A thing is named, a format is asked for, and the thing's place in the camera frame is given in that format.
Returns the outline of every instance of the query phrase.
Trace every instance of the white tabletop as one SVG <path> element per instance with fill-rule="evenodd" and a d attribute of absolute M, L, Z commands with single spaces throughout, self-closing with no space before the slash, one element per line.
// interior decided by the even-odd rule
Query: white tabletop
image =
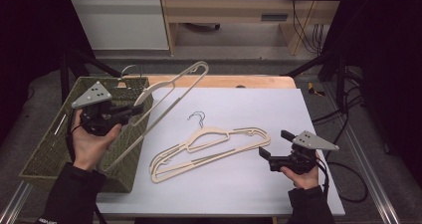
<path fill-rule="evenodd" d="M 154 103 L 169 89 L 153 93 Z M 181 96 L 185 88 L 175 89 L 149 118 L 149 123 Z M 288 191 L 293 183 L 283 173 L 272 172 L 258 149 L 237 153 L 205 164 L 165 181 L 153 183 L 148 171 L 151 159 L 162 150 L 190 137 L 204 125 L 225 129 L 258 127 L 271 136 L 265 149 L 272 155 L 287 156 L 291 143 L 280 137 L 281 130 L 299 134 L 315 133 L 301 90 L 299 89 L 220 89 L 194 88 L 146 136 L 130 193 L 101 193 L 98 206 L 102 213 L 121 216 L 278 216 L 291 214 Z M 168 165 L 218 153 L 250 142 L 252 137 L 233 136 L 230 140 L 197 153 L 179 153 Z M 319 173 L 319 183 L 323 183 Z M 328 205 L 333 215 L 344 209 L 331 176 Z"/>

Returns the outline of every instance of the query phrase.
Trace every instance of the gray floor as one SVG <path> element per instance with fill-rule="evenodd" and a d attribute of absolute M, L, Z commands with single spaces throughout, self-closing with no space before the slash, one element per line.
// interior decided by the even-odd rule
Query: gray floor
<path fill-rule="evenodd" d="M 222 24 L 219 31 L 209 28 L 181 26 L 179 29 L 176 53 L 173 57 L 160 52 L 127 52 L 117 54 L 98 52 L 98 56 L 108 65 L 121 70 L 127 65 L 140 65 L 145 74 L 177 74 L 192 62 L 204 60 L 210 64 L 210 74 L 251 74 L 279 75 L 291 71 L 315 55 L 305 49 L 295 57 L 289 55 L 286 44 L 281 38 L 277 25 L 234 25 Z M 93 73 L 100 73 L 91 68 Z M 320 83 L 315 74 L 318 68 L 306 71 L 296 77 L 298 88 L 303 91 L 312 119 L 335 110 L 329 96 L 311 95 L 308 84 L 313 82 L 317 91 L 329 93 L 333 83 Z M 347 82 L 348 88 L 354 86 Z M 25 161 L 41 140 L 57 111 L 60 109 L 59 73 L 54 72 L 31 84 L 34 95 L 25 103 L 13 129 L 0 146 L 0 211 L 20 183 L 18 174 Z M 358 96 L 354 91 L 351 96 Z M 341 119 L 335 118 L 316 125 L 316 133 L 333 141 L 340 131 Z M 375 170 L 382 188 L 391 202 L 398 223 L 422 223 L 422 191 L 407 171 L 398 156 L 384 153 L 381 138 L 373 121 L 363 106 L 354 106 L 349 112 L 348 127 L 369 162 Z M 333 153 L 329 161 L 337 161 L 355 170 L 359 165 L 353 156 L 353 145 L 345 133 L 337 143 L 341 152 Z M 359 179 L 351 172 L 331 166 L 338 192 L 350 199 L 363 196 L 363 187 Z M 361 203 L 342 201 L 345 216 L 336 217 L 337 223 L 395 223 L 382 220 L 380 209 L 376 205 L 376 196 L 370 193 Z M 47 193 L 34 188 L 19 215 L 21 220 L 28 220 L 41 214 Z"/>

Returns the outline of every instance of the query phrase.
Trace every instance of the clothes hanger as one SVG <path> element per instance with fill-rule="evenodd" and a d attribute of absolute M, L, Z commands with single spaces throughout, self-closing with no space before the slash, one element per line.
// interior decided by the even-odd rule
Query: clothes hanger
<path fill-rule="evenodd" d="M 200 145 L 192 146 L 192 144 L 201 136 L 206 134 L 222 134 L 223 138 L 202 143 Z M 256 141 L 241 147 L 236 147 L 224 152 L 204 156 L 198 159 L 191 161 L 175 164 L 169 167 L 158 169 L 160 165 L 167 164 L 171 157 L 175 156 L 177 153 L 186 150 L 189 153 L 202 150 L 204 148 L 216 145 L 218 143 L 225 142 L 230 139 L 232 134 L 246 134 L 248 136 L 259 135 L 262 140 Z M 270 144 L 270 136 L 260 128 L 257 127 L 245 127 L 245 128 L 235 128 L 231 130 L 225 130 L 215 126 L 206 126 L 195 131 L 187 140 L 178 143 L 168 149 L 165 149 L 154 156 L 151 163 L 149 164 L 149 173 L 151 174 L 151 179 L 153 182 L 161 182 L 170 177 L 176 176 L 183 172 L 186 172 L 190 169 L 199 167 L 206 163 L 221 159 L 223 157 L 233 155 L 239 152 L 248 151 L 259 146 L 265 146 Z"/>
<path fill-rule="evenodd" d="M 142 104 L 146 98 L 151 95 L 153 92 L 155 92 L 156 90 L 160 89 L 160 88 L 164 88 L 168 85 L 172 85 L 172 89 L 158 102 L 156 103 L 154 106 L 152 106 L 152 108 L 146 112 L 138 121 L 133 122 L 133 120 L 130 122 L 130 125 L 132 126 L 137 126 L 139 125 L 145 118 L 147 118 L 149 116 L 149 114 L 159 105 L 161 104 L 162 101 L 164 101 L 168 95 L 170 95 L 174 89 L 176 88 L 176 82 L 177 80 L 179 80 L 180 78 L 182 78 L 183 76 L 190 74 L 190 73 L 194 73 L 198 70 L 198 68 L 204 68 L 205 71 L 201 74 L 201 76 L 198 77 L 198 79 L 196 79 L 193 84 L 186 90 L 186 92 L 184 92 L 179 98 L 176 99 L 176 101 L 174 101 L 174 103 L 172 103 L 170 105 L 169 108 L 167 108 L 159 117 L 158 119 L 156 119 L 153 123 L 151 123 L 146 130 L 143 132 L 142 135 L 139 136 L 139 138 L 137 140 L 135 140 L 112 164 L 110 164 L 107 168 L 104 168 L 104 164 L 103 162 L 99 163 L 99 165 L 97 166 L 97 170 L 100 172 L 107 172 L 109 170 L 111 170 L 112 168 L 114 168 L 119 162 L 121 162 L 144 138 L 145 136 L 192 90 L 192 88 L 194 86 L 196 86 L 196 84 L 198 84 L 204 77 L 205 75 L 208 73 L 208 64 L 205 62 L 197 62 L 195 64 L 193 64 L 192 66 L 190 66 L 188 69 L 186 69 L 185 71 L 183 71 L 182 73 L 180 73 L 179 75 L 177 75 L 176 77 L 174 77 L 173 79 L 169 80 L 169 81 L 165 81 L 165 82 L 160 82 L 160 83 L 156 83 L 148 88 L 146 88 L 145 90 L 143 90 L 142 94 L 137 98 L 137 100 L 134 103 L 134 106 L 138 106 L 140 104 Z"/>

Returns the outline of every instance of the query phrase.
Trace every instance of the white cabinet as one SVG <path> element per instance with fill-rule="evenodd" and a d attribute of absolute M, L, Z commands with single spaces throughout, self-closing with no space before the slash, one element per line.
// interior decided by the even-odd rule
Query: white cabinet
<path fill-rule="evenodd" d="M 168 50 L 160 0 L 72 0 L 93 50 Z"/>

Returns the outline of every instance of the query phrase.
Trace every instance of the hand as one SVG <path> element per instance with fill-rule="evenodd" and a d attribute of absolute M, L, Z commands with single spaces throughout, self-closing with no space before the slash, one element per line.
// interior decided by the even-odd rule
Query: hand
<path fill-rule="evenodd" d="M 83 170 L 92 171 L 99 163 L 111 143 L 118 137 L 121 124 L 116 124 L 105 136 L 95 136 L 87 133 L 80 126 L 82 110 L 76 112 L 72 127 L 72 138 L 75 148 L 74 166 Z"/>
<path fill-rule="evenodd" d="M 285 166 L 282 166 L 280 168 L 280 171 L 282 171 L 293 182 L 296 188 L 303 188 L 304 190 L 307 190 L 319 186 L 317 169 L 318 167 L 315 166 L 313 169 L 311 169 L 310 172 L 301 175 L 295 174 L 293 171 L 291 171 L 288 167 Z"/>

